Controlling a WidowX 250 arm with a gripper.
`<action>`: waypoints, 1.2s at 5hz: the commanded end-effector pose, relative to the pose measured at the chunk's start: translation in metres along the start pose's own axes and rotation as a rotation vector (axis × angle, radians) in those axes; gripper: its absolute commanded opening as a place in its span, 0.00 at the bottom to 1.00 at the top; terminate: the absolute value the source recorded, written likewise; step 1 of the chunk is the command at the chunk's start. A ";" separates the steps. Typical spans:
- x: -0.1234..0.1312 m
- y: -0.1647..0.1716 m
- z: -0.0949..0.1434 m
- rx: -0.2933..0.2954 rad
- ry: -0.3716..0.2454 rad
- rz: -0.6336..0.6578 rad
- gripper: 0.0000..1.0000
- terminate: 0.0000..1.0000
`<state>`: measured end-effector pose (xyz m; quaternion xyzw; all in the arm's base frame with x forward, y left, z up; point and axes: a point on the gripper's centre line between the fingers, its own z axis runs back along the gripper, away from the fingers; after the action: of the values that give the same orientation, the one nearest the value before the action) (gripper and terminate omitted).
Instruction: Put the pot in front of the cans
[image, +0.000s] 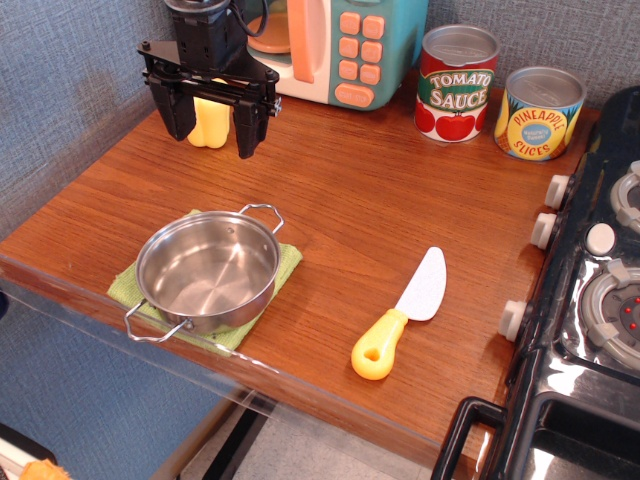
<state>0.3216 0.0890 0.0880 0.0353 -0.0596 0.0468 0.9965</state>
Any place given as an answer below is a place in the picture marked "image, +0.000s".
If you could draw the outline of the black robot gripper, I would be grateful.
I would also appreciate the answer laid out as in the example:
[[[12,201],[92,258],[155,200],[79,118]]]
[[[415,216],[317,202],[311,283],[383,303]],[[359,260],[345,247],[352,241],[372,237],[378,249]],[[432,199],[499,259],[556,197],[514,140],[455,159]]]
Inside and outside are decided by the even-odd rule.
[[[195,97],[222,103],[234,107],[239,157],[250,158],[266,138],[269,116],[281,111],[278,73],[249,53],[248,39],[255,33],[241,8],[169,12],[176,38],[137,46],[145,83],[169,135],[182,141],[194,129]]]

